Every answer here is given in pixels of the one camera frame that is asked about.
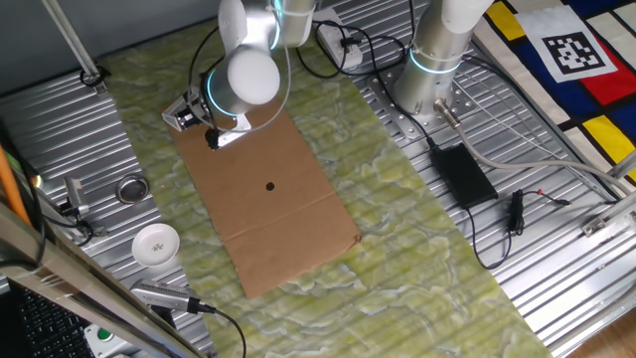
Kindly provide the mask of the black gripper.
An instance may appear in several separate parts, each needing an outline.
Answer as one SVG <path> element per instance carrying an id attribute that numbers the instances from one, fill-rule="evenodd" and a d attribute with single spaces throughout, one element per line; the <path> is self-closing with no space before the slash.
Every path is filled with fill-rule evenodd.
<path id="1" fill-rule="evenodd" d="M 176 121 L 180 127 L 185 127 L 186 124 L 188 127 L 196 125 L 197 119 L 201 122 L 211 124 L 210 113 L 198 88 L 189 87 L 187 91 L 187 105 L 191 111 L 189 115 L 188 111 L 181 111 L 176 114 Z"/>

